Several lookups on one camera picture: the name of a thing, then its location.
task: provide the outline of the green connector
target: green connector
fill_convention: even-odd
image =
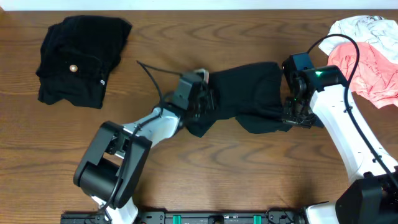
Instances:
[[[261,224],[261,215],[253,216],[253,224]]]
[[[173,215],[173,224],[181,224],[181,216]]]

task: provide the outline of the pocket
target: pocket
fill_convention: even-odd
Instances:
[[[103,72],[101,72],[102,67],[102,61],[95,56],[62,46],[46,55],[36,75],[40,78],[73,75],[81,79],[99,82],[104,79]]]

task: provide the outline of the black wire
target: black wire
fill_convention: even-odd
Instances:
[[[290,217],[287,215],[286,211],[285,211],[285,210],[283,210],[283,209],[282,209],[282,211],[285,213],[285,215],[286,215],[287,219],[288,219],[290,222],[294,223],[294,222],[293,222],[293,220],[292,220],[292,219],[291,219],[291,218],[290,218]]]
[[[146,74],[148,74],[149,78],[152,80],[152,82],[154,83],[157,92],[159,94],[159,98],[160,98],[160,114],[163,114],[163,107],[164,107],[164,99],[163,99],[163,94],[162,91],[160,90],[159,85],[157,84],[157,82],[155,81],[155,78],[150,74],[150,72],[147,69],[147,65],[141,63],[140,61],[137,61],[137,63],[144,69],[144,71],[146,72]]]
[[[268,220],[268,223],[275,224],[273,221],[269,220],[269,215],[268,215],[269,210],[271,210],[271,208],[266,211],[266,218]]]
[[[354,47],[355,47],[355,52],[356,52],[356,59],[355,59],[355,63],[354,63],[354,67],[353,70],[351,72],[351,74],[349,75],[348,81],[347,81],[347,86],[344,89],[344,104],[346,106],[346,111],[349,115],[349,117],[351,118],[351,121],[353,122],[357,132],[359,133],[359,135],[362,137],[363,141],[365,142],[365,144],[368,146],[369,150],[371,151],[371,153],[373,154],[375,160],[380,164],[380,166],[384,169],[384,171],[386,172],[386,174],[389,176],[389,178],[391,179],[391,182],[394,184],[395,188],[398,190],[398,182],[395,179],[395,177],[392,175],[391,171],[388,169],[388,167],[385,165],[385,163],[380,159],[379,155],[377,154],[377,152],[374,150],[374,148],[372,147],[372,144],[369,142],[369,140],[366,138],[365,134],[362,132],[361,128],[359,127],[359,124],[356,122],[354,115],[351,111],[351,108],[349,106],[348,103],[348,90],[349,90],[349,84],[351,84],[351,81],[354,77],[355,74],[355,70],[358,67],[358,63],[359,63],[359,48],[358,45],[356,44],[356,42],[351,38],[348,37],[347,35],[343,35],[343,34],[330,34],[327,36],[322,37],[321,39],[319,39],[318,41],[316,41],[307,51],[307,53],[310,53],[311,50],[317,45],[319,44],[321,41],[325,40],[326,38],[329,37],[344,37],[346,39],[348,39],[349,41],[351,41],[351,43],[353,43]]]
[[[169,71],[169,70],[162,69],[162,68],[156,68],[156,67],[153,67],[153,66],[144,64],[144,63],[139,62],[139,61],[137,61],[137,62],[138,62],[138,64],[140,64],[141,66],[145,66],[145,67],[147,67],[147,68],[151,68],[151,69],[156,70],[156,71],[159,71],[159,72],[165,72],[165,73],[170,73],[170,74],[174,74],[174,75],[179,75],[180,77],[182,77],[182,73],[180,73],[180,72],[173,72],[173,71]]]
[[[132,144],[132,139],[130,140],[129,146],[127,147],[126,153],[124,154],[124,159],[123,159],[122,164],[121,164],[121,166],[120,166],[119,176],[118,176],[118,179],[116,180],[116,183],[115,183],[115,185],[114,185],[114,187],[113,187],[111,196],[109,196],[108,201],[106,201],[106,203],[100,208],[100,210],[102,210],[102,211],[104,211],[104,212],[106,211],[106,208],[108,208],[109,205],[110,205],[111,203],[113,203],[113,200],[114,200],[114,198],[115,198],[115,196],[116,196],[116,193],[118,192],[118,190],[119,190],[119,188],[120,188],[120,186],[121,186],[121,184],[122,184],[122,176],[123,176],[123,172],[124,172],[124,169],[125,169],[126,163],[127,163],[127,162],[126,162],[127,159],[125,159],[125,158],[128,158],[128,157],[130,156],[131,144]]]

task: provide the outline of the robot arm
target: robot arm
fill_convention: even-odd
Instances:
[[[305,208],[306,223],[367,224],[394,223],[397,189],[386,171],[359,135],[346,111],[343,94],[346,80],[336,66],[314,68],[308,53],[291,55],[284,73],[293,99],[287,99],[284,122],[310,128],[324,125],[345,164],[351,187],[337,202]],[[381,146],[355,105],[351,92],[348,103],[362,132],[390,172],[397,161]]]
[[[171,101],[154,108],[150,115],[122,126],[110,121],[102,124],[76,169],[73,182],[100,208],[109,206],[106,213],[63,214],[61,223],[133,223],[138,209],[131,196],[149,150],[171,138],[190,118],[215,108],[207,80],[206,70],[184,73]],[[105,153],[122,158],[122,165],[105,159]]]

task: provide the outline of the black fabric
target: black fabric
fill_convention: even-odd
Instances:
[[[100,109],[110,71],[120,62],[131,25],[120,18],[67,17],[49,27],[40,49],[39,101],[61,99]],[[78,70],[72,72],[71,65]]]
[[[280,82],[277,63],[262,62],[210,74],[209,88],[215,91],[217,109],[187,125],[189,132],[202,137],[219,119],[235,117],[250,133],[288,131],[282,123]]]

